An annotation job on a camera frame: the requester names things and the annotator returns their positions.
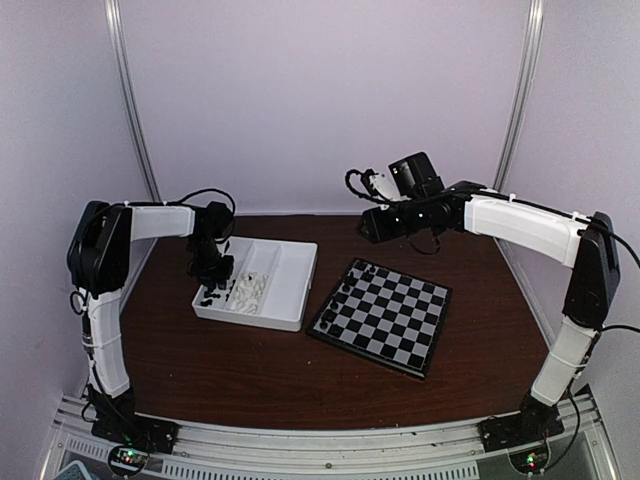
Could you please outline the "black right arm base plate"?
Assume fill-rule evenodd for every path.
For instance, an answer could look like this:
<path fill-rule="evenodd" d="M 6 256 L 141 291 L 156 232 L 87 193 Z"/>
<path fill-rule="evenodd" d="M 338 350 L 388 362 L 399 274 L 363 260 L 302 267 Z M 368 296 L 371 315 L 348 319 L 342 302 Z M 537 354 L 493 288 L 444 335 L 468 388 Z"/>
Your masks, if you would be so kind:
<path fill-rule="evenodd" d="M 551 418 L 542 425 L 536 425 L 520 413 L 489 417 L 479 422 L 477 427 L 483 449 L 487 453 L 541 442 L 565 431 L 559 418 Z"/>

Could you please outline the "black silver chessboard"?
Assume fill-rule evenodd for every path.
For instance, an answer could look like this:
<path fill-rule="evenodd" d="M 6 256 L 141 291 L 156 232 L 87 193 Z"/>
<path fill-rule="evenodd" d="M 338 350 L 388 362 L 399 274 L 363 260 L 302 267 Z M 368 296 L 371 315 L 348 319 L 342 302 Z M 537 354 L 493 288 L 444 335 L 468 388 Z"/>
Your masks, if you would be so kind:
<path fill-rule="evenodd" d="M 360 270 L 362 259 L 366 268 Z M 369 266 L 377 268 L 375 274 Z M 341 285 L 352 273 L 357 283 L 348 292 Z M 355 257 L 306 328 L 306 334 L 325 344 L 419 380 L 426 378 L 444 327 L 453 290 L 422 278 Z M 330 303 L 337 300 L 338 309 Z M 327 331 L 320 324 L 325 311 L 336 318 Z M 343 328 L 340 337 L 330 334 Z"/>

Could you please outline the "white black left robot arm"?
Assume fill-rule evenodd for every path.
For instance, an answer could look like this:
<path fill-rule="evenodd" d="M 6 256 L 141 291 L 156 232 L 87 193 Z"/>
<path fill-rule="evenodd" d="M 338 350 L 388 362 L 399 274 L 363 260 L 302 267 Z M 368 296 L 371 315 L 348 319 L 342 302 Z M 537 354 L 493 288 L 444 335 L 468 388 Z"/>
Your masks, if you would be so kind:
<path fill-rule="evenodd" d="M 234 258 L 221 250 L 235 228 L 232 198 L 206 206 L 187 197 L 169 202 L 93 200 L 82 213 L 67 252 L 74 290 L 70 301 L 82 318 L 82 343 L 89 361 L 91 402 L 106 429 L 123 444 L 144 433 L 135 415 L 124 365 L 120 310 L 130 273 L 130 247 L 141 240 L 184 238 L 191 255 L 187 273 L 205 288 L 227 282 Z"/>

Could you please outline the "white compartment tray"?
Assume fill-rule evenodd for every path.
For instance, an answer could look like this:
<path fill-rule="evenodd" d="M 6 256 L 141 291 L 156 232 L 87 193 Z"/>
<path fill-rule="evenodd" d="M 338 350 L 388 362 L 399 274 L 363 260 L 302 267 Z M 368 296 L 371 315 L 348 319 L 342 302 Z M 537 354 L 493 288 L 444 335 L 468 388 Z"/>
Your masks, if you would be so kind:
<path fill-rule="evenodd" d="M 233 237 L 234 268 L 226 286 L 201 286 L 191 306 L 208 320 L 288 332 L 301 330 L 318 245 Z"/>

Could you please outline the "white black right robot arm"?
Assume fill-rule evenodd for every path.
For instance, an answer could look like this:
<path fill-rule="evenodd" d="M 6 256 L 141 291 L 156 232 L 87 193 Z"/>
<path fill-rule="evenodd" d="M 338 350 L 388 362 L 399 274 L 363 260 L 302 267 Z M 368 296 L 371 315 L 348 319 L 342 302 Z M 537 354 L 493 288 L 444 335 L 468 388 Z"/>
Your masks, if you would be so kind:
<path fill-rule="evenodd" d="M 471 181 L 446 186 L 424 152 L 392 163 L 387 174 L 350 170 L 345 183 L 354 177 L 363 186 L 354 195 L 374 205 L 359 225 L 360 235 L 372 243 L 424 229 L 434 235 L 455 230 L 510 242 L 570 269 L 559 333 L 512 423 L 519 440 L 535 440 L 586 367 L 619 285 L 610 217 L 561 212 Z"/>

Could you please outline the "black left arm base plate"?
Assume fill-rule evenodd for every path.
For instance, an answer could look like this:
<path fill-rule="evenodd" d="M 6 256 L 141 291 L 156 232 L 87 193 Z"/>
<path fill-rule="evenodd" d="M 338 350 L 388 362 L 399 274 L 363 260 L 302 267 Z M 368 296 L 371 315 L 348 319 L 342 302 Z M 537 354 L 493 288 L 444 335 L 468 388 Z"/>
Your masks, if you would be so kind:
<path fill-rule="evenodd" d="M 91 427 L 93 436 L 124 444 L 147 453 L 171 454 L 177 440 L 179 426 L 175 422 L 144 416 L 133 421 L 98 418 Z"/>

